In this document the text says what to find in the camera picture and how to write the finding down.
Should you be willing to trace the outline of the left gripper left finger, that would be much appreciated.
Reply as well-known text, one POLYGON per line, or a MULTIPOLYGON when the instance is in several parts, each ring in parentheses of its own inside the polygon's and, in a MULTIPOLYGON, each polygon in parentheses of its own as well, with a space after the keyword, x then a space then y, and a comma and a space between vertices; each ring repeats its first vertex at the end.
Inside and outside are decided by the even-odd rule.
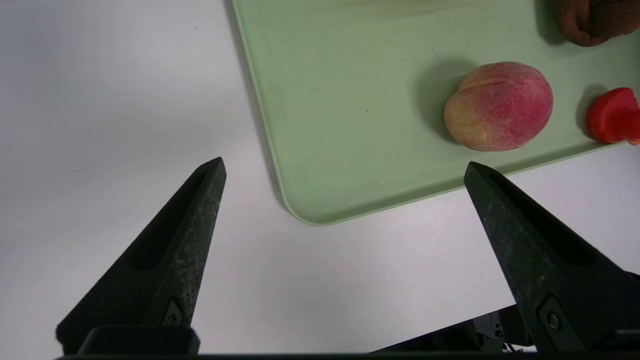
POLYGON ((55 329, 66 356, 196 356, 191 323, 226 185, 201 164, 55 329))

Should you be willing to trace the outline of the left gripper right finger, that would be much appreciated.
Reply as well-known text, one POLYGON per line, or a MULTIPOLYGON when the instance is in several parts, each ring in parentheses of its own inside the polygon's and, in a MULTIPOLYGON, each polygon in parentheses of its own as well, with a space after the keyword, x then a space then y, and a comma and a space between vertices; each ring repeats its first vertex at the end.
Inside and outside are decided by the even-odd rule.
POLYGON ((538 353, 638 353, 637 276, 493 168, 464 186, 538 353))

